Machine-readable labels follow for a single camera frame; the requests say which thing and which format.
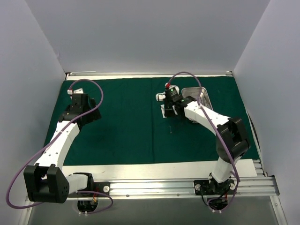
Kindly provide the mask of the stainless steel instrument tray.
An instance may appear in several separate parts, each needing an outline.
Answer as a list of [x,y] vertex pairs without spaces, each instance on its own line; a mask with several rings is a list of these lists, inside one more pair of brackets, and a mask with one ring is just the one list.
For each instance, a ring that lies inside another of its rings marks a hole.
[[200,103],[206,108],[213,110],[209,95],[204,87],[192,87],[183,88],[181,90],[182,96],[189,100],[194,99],[183,109],[182,117],[187,118],[193,123],[199,123],[201,125],[208,125],[209,122],[205,117],[202,110],[199,110],[197,100],[200,99]]

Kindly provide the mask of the dark green surgical cloth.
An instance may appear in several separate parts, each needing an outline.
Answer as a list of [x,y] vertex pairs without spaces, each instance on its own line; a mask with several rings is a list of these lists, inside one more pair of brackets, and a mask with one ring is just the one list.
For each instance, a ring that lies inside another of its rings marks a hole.
[[[169,80],[132,78],[96,81],[103,89],[99,108],[102,118],[83,126],[73,141],[64,165],[154,164],[218,159],[216,137],[208,129],[185,118],[163,118],[155,95]],[[233,77],[199,77],[208,91],[213,110],[242,118],[251,148],[242,159],[259,159],[251,126]],[[59,116],[71,103],[64,81],[52,114],[45,145],[52,138]]]

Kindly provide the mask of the white gauze packet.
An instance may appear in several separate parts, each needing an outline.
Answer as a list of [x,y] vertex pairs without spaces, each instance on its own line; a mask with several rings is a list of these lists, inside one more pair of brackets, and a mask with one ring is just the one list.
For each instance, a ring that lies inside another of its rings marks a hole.
[[164,105],[160,105],[160,108],[161,108],[162,116],[163,116],[163,118],[165,118],[165,108],[164,108]]

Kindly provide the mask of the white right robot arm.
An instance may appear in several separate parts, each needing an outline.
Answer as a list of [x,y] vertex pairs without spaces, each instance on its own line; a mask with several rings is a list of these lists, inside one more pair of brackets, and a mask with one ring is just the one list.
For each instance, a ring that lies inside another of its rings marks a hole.
[[210,175],[208,188],[215,194],[220,193],[231,174],[237,175],[236,163],[251,147],[242,119],[221,115],[192,96],[183,97],[175,85],[168,85],[163,93],[156,94],[156,100],[164,102],[164,117],[182,116],[216,136],[218,160]]

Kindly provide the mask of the white gauze pad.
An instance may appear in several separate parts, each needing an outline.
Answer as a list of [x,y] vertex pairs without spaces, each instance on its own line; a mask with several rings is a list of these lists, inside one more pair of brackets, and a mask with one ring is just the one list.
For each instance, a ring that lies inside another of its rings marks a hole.
[[158,102],[163,101],[165,99],[165,94],[164,93],[157,93],[156,94],[156,100]]

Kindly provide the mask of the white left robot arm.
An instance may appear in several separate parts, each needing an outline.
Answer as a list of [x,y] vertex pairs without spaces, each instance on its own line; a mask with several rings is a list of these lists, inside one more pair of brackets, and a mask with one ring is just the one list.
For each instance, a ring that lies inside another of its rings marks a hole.
[[75,172],[66,176],[62,172],[67,153],[83,126],[101,119],[95,99],[83,89],[75,90],[71,100],[59,117],[52,144],[34,165],[26,166],[23,171],[27,194],[32,202],[64,203],[76,191],[83,196],[94,193],[91,173]]

